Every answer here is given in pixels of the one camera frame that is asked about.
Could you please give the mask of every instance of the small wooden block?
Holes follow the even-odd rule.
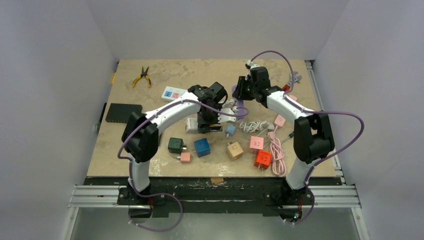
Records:
[[[212,182],[213,185],[217,185],[217,184],[223,183],[224,178],[222,178],[222,177],[211,177],[210,181]]]

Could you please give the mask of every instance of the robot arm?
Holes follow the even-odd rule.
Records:
[[[150,159],[158,151],[159,136],[165,129],[181,119],[197,113],[198,131],[200,133],[216,132],[222,130],[219,123],[219,114],[223,103],[220,100],[227,95],[224,87],[215,82],[210,87],[194,85],[181,97],[158,109],[146,113],[133,112],[122,135],[125,142],[130,134],[142,123],[145,123],[125,145],[125,151],[132,160],[132,177],[129,184],[138,192],[143,191],[150,185],[149,163]]]
[[[247,76],[238,78],[233,97],[253,100],[269,108],[294,126],[293,148],[296,153],[294,165],[282,186],[284,197],[301,194],[309,181],[315,163],[325,158],[334,149],[333,133],[327,114],[306,113],[305,108],[291,99],[278,86],[271,86],[268,70],[252,62],[246,64]]]

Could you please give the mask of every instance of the power strip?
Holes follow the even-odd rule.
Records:
[[[187,90],[166,86],[165,90],[162,93],[162,100],[165,102],[172,102],[175,99],[181,97],[181,95],[185,94]]]

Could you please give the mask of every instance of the white power adapter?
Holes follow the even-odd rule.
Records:
[[[198,134],[198,120],[194,117],[188,117],[185,121],[186,134]]]
[[[181,88],[166,86],[161,97],[165,102],[172,102],[186,92],[187,90]]]

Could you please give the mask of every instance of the yellow-handled pliers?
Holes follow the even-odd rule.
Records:
[[[140,79],[142,79],[143,77],[145,77],[146,78],[146,80],[147,80],[147,82],[148,82],[148,87],[149,88],[151,88],[152,87],[152,83],[150,82],[150,77],[149,77],[149,75],[147,75],[147,71],[149,70],[149,67],[147,67],[146,68],[146,71],[145,71],[145,68],[144,67],[142,67],[141,68],[141,74],[140,74],[140,76],[138,76],[136,79],[134,79],[134,81],[132,82],[132,87],[134,88],[135,86],[136,86],[136,84],[137,84],[137,82],[140,80]]]

